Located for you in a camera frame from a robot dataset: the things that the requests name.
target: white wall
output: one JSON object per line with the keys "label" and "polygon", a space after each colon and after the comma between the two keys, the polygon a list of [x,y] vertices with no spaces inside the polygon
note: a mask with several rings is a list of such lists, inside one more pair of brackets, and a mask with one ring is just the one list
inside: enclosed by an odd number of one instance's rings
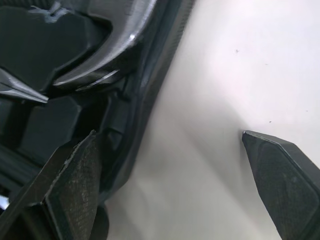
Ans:
{"label": "white wall", "polygon": [[320,2],[197,0],[110,240],[279,240],[244,129],[320,157]]}

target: textured black surface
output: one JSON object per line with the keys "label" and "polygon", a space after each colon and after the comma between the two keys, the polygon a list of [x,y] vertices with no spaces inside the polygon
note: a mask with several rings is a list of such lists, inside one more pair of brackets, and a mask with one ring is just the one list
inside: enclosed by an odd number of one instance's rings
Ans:
{"label": "textured black surface", "polygon": [[91,134],[77,146],[45,198],[60,239],[89,239],[98,207],[100,174],[99,148]]}
{"label": "textured black surface", "polygon": [[54,98],[30,115],[19,151],[44,165],[52,153],[72,138],[84,138],[99,127],[104,102],[93,95]]}
{"label": "textured black surface", "polygon": [[58,75],[88,57],[105,32],[88,17],[0,7],[0,67],[45,93]]}
{"label": "textured black surface", "polygon": [[293,143],[242,136],[259,195],[284,240],[320,239],[320,170]]}

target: white surface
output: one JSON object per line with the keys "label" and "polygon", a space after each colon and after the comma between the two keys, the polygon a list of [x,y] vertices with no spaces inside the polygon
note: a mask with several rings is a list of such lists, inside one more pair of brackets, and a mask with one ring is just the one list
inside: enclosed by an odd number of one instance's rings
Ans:
{"label": "white surface", "polygon": [[109,240],[279,240],[240,140],[296,143],[319,166],[320,2],[197,0]]}

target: black plastic part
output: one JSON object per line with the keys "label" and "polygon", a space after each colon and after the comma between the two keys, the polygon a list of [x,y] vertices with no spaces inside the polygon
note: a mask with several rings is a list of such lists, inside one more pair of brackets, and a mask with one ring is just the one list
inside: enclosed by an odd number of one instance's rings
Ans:
{"label": "black plastic part", "polygon": [[1,214],[0,240],[88,240],[98,208],[100,174],[94,132],[79,144],[59,147]]}
{"label": "black plastic part", "polygon": [[37,165],[0,145],[0,183],[11,192],[20,190],[41,170]]}
{"label": "black plastic part", "polygon": [[158,92],[166,77],[195,0],[157,1],[145,34],[135,84],[129,96],[130,109],[119,150],[102,162],[100,202],[109,198],[129,179]]}
{"label": "black plastic part", "polygon": [[252,131],[245,131],[242,141],[281,238],[320,239],[320,170],[291,142]]}
{"label": "black plastic part", "polygon": [[98,94],[63,96],[36,106],[26,125],[19,152],[44,165],[59,146],[97,130],[105,107]]}
{"label": "black plastic part", "polygon": [[86,16],[68,12],[56,18],[40,9],[0,7],[0,67],[41,93],[106,36]]}
{"label": "black plastic part", "polygon": [[33,105],[0,98],[0,143],[16,148],[21,141]]}
{"label": "black plastic part", "polygon": [[[81,94],[64,97],[51,94],[47,105],[32,110],[17,151],[43,166],[57,147],[96,130],[100,137],[103,204],[130,176],[149,115],[193,3],[194,0],[157,1],[139,48],[135,48],[141,51],[135,63],[137,69],[134,72],[130,69],[130,74],[111,85]],[[92,95],[94,100],[86,99]],[[84,100],[78,101],[77,96],[83,96]]]}

